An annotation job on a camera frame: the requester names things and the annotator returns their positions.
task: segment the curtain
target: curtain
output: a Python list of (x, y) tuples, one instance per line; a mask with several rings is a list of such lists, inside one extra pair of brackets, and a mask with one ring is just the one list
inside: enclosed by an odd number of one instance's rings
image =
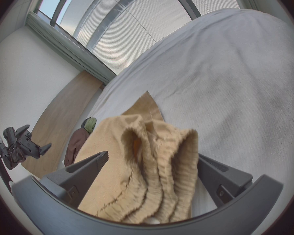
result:
[(86, 70), (107, 85), (116, 75), (106, 65), (100, 62), (92, 53), (81, 48), (57, 29), (41, 19), (34, 12), (27, 16), (27, 25), (38, 36), (46, 40), (52, 47), (63, 54), (79, 70)]

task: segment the green garment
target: green garment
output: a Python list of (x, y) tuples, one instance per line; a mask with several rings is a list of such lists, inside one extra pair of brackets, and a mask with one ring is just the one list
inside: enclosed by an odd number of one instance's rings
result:
[(97, 119), (95, 119), (95, 118), (87, 119), (84, 128), (89, 134), (92, 133), (92, 131), (94, 130), (96, 122), (97, 122)]

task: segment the maroon garment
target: maroon garment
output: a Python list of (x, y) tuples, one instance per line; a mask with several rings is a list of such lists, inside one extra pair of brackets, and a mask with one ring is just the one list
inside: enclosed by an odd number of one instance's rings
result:
[(86, 139), (89, 137), (89, 133), (84, 129), (80, 128), (72, 134), (66, 154), (64, 157), (64, 166), (67, 167), (74, 164), (75, 158), (85, 143)]

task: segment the wooden panel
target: wooden panel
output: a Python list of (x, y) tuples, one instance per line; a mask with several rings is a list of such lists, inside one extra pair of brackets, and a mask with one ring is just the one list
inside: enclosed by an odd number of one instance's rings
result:
[(32, 131), (32, 141), (51, 148), (39, 159), (28, 157), (22, 166), (35, 176), (57, 170), (59, 160), (71, 132), (102, 82), (86, 71), (79, 73), (48, 105)]

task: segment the white fabric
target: white fabric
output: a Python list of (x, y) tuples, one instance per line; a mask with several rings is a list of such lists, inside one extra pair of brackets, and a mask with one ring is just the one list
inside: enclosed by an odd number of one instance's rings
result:
[[(198, 131), (201, 154), (284, 183), (258, 232), (269, 227), (294, 194), (294, 30), (254, 10), (206, 14), (114, 78), (89, 116), (98, 126), (146, 91), (167, 123)], [(198, 180), (193, 216), (214, 208)]]

